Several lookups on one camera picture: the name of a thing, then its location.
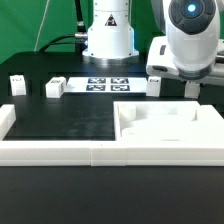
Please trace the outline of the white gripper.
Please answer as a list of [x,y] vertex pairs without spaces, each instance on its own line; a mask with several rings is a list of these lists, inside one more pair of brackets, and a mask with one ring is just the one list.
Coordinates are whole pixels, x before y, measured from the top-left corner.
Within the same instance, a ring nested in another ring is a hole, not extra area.
[[224,84],[224,58],[217,57],[214,65],[196,72],[178,68],[172,61],[165,37],[153,39],[146,64],[149,76],[194,82],[197,84]]

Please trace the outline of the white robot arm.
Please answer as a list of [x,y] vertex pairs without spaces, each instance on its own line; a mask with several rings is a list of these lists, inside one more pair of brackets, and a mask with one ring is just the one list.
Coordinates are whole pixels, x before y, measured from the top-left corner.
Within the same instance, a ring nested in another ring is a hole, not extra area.
[[151,0],[157,26],[146,72],[150,76],[224,85],[224,40],[220,13],[224,0]]

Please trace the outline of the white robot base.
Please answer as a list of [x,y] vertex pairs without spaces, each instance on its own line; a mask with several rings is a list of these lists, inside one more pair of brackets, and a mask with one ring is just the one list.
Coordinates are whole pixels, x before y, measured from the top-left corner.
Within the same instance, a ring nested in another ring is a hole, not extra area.
[[93,0],[93,23],[83,60],[100,65],[135,62],[134,29],[129,23],[130,0]]

